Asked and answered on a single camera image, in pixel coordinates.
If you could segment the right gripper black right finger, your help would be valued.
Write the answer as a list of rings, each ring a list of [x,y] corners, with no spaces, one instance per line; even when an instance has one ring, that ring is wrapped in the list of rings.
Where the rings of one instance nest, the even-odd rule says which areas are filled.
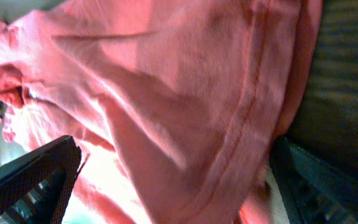
[[[270,167],[290,223],[358,223],[358,172],[302,148],[285,136]]]

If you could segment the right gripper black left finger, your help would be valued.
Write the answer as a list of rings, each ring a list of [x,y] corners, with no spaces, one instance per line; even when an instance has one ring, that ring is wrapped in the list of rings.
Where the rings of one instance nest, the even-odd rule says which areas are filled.
[[[81,149],[62,136],[0,167],[0,223],[61,223]]]

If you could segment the orange McKinney Boyd soccer t-shirt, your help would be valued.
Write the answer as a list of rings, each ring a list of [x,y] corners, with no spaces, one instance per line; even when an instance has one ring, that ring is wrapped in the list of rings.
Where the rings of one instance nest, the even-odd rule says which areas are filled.
[[[96,223],[270,223],[273,140],[301,103],[321,0],[65,1],[0,20],[5,140],[71,135]]]

